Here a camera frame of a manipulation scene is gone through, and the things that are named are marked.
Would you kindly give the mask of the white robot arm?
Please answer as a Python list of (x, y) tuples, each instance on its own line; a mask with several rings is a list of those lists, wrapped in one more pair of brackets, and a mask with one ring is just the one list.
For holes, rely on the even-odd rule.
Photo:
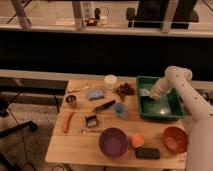
[(169, 66), (164, 76), (151, 88), (150, 97), (159, 99), (175, 89), (195, 120), (189, 135), (186, 171), (213, 171), (213, 106), (190, 84), (192, 71)]

